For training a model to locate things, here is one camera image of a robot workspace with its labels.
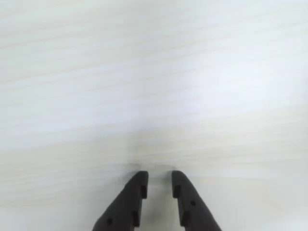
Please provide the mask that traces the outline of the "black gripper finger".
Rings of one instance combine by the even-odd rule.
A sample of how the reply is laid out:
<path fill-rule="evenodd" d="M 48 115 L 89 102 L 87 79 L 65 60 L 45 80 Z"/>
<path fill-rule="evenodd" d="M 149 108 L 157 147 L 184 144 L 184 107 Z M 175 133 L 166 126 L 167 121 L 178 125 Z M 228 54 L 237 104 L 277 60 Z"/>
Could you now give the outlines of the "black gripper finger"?
<path fill-rule="evenodd" d="M 149 174 L 138 171 L 96 221 L 94 231 L 133 231 L 140 226 L 143 199 L 147 198 Z"/>
<path fill-rule="evenodd" d="M 181 171 L 171 174 L 173 198 L 178 200 L 180 225 L 186 231 L 219 231 L 220 226 L 196 188 Z"/>

